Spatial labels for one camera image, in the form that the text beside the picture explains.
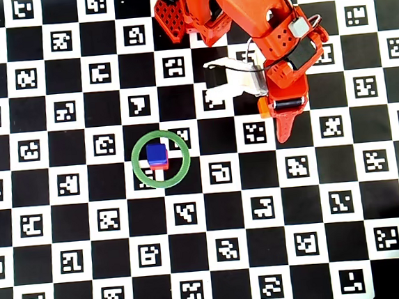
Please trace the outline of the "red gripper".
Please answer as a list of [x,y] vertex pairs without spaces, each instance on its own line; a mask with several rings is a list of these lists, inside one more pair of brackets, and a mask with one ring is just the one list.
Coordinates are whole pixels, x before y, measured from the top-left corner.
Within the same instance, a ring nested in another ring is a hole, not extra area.
[[328,32],[317,26],[300,38],[292,51],[266,71],[269,108],[276,119],[276,138],[285,143],[290,138],[295,118],[303,109],[308,93],[306,71],[323,55],[323,44],[328,41]]

